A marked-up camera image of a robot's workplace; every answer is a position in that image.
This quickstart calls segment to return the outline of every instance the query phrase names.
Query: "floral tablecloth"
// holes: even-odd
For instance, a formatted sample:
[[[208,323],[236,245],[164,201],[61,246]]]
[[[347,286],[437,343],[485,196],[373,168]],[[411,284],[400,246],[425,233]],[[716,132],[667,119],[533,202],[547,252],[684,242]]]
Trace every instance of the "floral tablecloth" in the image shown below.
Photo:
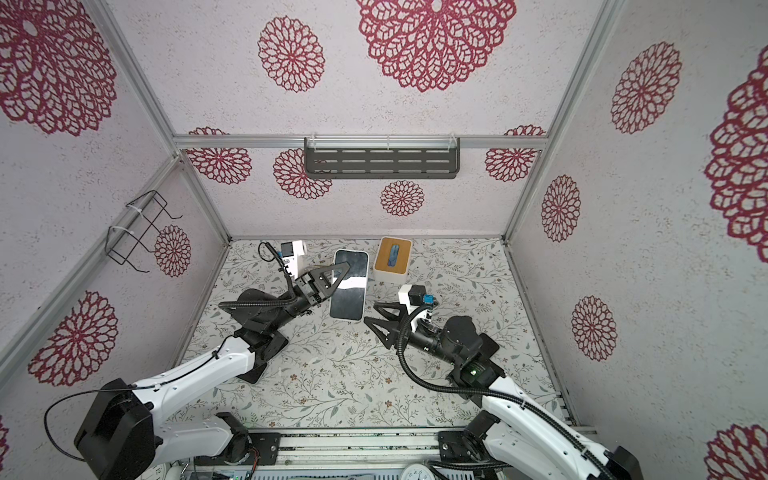
[[[273,241],[275,247],[280,242]],[[248,288],[274,295],[285,291],[276,263],[259,258],[258,241],[232,243],[185,359],[217,346],[237,323],[218,309]],[[329,265],[339,248],[365,250],[371,262],[378,240],[310,240],[309,265]],[[515,287],[499,239],[414,240],[409,283],[423,284],[440,302],[433,319],[469,315],[479,332],[501,349],[494,361],[528,393],[562,418],[557,396]],[[369,280],[366,315],[375,301],[396,301],[400,285]],[[232,412],[255,427],[373,427],[466,425],[478,409],[457,395],[425,390],[400,369],[362,322],[334,319],[329,303],[292,320],[281,330],[289,345],[273,359],[261,380],[222,383],[173,415],[175,421]],[[409,365],[430,382],[444,380],[450,365],[415,349]]]

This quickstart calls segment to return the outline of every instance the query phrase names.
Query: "small red flower pattern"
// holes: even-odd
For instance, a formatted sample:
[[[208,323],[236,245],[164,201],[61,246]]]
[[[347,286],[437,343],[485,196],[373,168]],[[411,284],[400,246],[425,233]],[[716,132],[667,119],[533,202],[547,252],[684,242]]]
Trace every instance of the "small red flower pattern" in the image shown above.
[[[760,425],[718,430],[707,447],[707,480],[768,478],[768,432]]]
[[[29,363],[40,382],[73,386],[101,368],[118,336],[118,318],[99,292],[85,292]]]
[[[368,55],[404,88],[445,90],[488,62],[513,0],[357,0]]]
[[[398,180],[384,187],[381,204],[387,213],[407,217],[424,204],[424,190],[407,180]]]
[[[325,71],[323,47],[312,30],[295,18],[267,22],[259,39],[259,58],[266,74],[288,91],[313,88]]]
[[[11,120],[78,136],[111,116],[117,72],[80,2],[0,2],[0,45],[0,103]]]
[[[2,417],[0,416],[0,472],[2,472],[2,462],[5,460],[5,454],[8,453],[9,449],[8,429],[3,426]]]
[[[311,200],[322,197],[331,189],[331,180],[313,180],[304,170],[304,150],[294,148],[284,152],[275,159],[273,175],[277,184],[284,191],[296,198]]]
[[[682,67],[680,52],[665,41],[651,45],[630,62],[611,105],[616,129],[633,134],[653,124],[672,101]]]
[[[190,135],[228,135],[218,128],[195,128]],[[187,156],[197,171],[220,184],[238,184],[250,175],[250,157],[245,148],[190,148]]]
[[[606,360],[616,348],[618,334],[614,314],[594,296],[586,296],[576,304],[571,331],[578,348],[598,362]]]
[[[710,206],[728,219],[728,235],[757,248],[768,263],[768,46],[757,68],[728,96],[723,123],[710,135]]]
[[[547,132],[534,125],[520,125],[505,135],[542,136]],[[525,178],[536,160],[538,151],[534,148],[492,148],[485,154],[485,169],[496,180],[504,182]]]
[[[154,241],[154,259],[168,276],[180,276],[187,271],[192,257],[190,239],[176,225],[166,225]]]
[[[541,202],[541,225],[553,242],[568,238],[581,214],[581,200],[576,182],[568,175],[555,178]]]

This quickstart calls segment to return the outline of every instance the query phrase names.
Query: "red floral medallion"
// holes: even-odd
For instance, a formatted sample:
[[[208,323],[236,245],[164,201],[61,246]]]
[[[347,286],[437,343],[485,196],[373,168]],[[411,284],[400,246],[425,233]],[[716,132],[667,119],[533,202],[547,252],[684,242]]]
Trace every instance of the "red floral medallion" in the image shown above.
[[[294,148],[280,152],[273,165],[273,175],[284,191],[296,198],[309,200],[322,197],[330,190],[331,180],[313,180],[304,170],[304,150]]]
[[[578,348],[598,362],[606,360],[616,348],[616,322],[608,305],[599,298],[579,300],[571,319],[571,331]]]
[[[117,336],[118,318],[109,300],[98,292],[85,292],[27,370],[40,383],[73,386],[101,368]]]
[[[2,462],[5,460],[5,454],[8,453],[8,429],[2,424],[0,416],[0,472],[2,472]]]
[[[80,2],[0,2],[0,103],[45,133],[98,130],[117,98],[109,51]]]
[[[541,202],[541,225],[553,242],[568,238],[576,227],[581,213],[581,200],[576,182],[568,175],[555,178]]]
[[[166,225],[154,242],[154,259],[168,276],[180,276],[187,271],[192,257],[190,239],[176,225]]]
[[[360,33],[382,73],[403,87],[445,90],[466,81],[504,41],[513,0],[357,0]]]
[[[723,123],[710,135],[710,206],[728,219],[728,235],[757,248],[768,263],[768,46],[757,68],[728,96]]]
[[[760,425],[731,425],[707,442],[707,480],[768,478],[768,432]]]
[[[190,135],[227,135],[218,128],[196,128]],[[250,157],[245,148],[190,148],[187,156],[197,171],[220,184],[238,184],[250,175]]]
[[[541,136],[546,133],[541,127],[520,125],[505,135]],[[485,169],[496,180],[515,181],[528,175],[537,155],[538,151],[534,148],[492,148],[485,154]]]
[[[630,62],[616,85],[611,116],[625,134],[654,123],[674,97],[680,83],[680,52],[664,41],[651,45]]]
[[[307,91],[325,71],[323,47],[312,30],[295,18],[275,18],[259,39],[259,58],[266,74],[288,91]]]
[[[424,204],[424,190],[411,181],[398,180],[384,187],[381,204],[388,213],[407,217]]]

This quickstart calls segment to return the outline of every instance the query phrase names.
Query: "white clock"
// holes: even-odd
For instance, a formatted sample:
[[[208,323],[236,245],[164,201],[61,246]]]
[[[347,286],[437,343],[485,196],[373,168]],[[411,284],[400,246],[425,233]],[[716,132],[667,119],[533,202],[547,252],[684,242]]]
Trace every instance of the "white clock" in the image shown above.
[[[408,465],[400,474],[400,480],[435,480],[435,476],[420,463]]]

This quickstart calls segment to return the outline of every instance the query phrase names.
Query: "wall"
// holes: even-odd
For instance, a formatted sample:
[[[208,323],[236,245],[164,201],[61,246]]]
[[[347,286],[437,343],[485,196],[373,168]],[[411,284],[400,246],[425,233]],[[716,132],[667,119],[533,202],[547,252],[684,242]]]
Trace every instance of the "wall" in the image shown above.
[[[64,0],[40,11],[35,5],[0,5],[0,349],[167,159],[83,8]],[[87,467],[48,443],[45,408],[117,376],[144,378],[174,360],[221,244],[178,171],[160,190],[173,215],[184,215],[161,217],[161,229],[172,221],[189,247],[175,230],[159,242],[159,261],[141,251],[131,256],[147,274],[106,262],[83,303],[73,305],[76,313],[60,319],[27,370],[3,388],[0,478],[89,478]],[[156,238],[147,235],[151,249]],[[185,264],[187,255],[184,272],[169,268],[168,257]],[[54,436],[70,452],[90,401],[76,399],[51,416]]]
[[[180,134],[544,134],[601,1],[110,3]],[[535,158],[463,150],[388,211],[392,181],[309,180],[298,155],[191,157],[251,237],[497,235]]]
[[[578,418],[645,478],[768,475],[765,25],[630,3],[511,244]]]

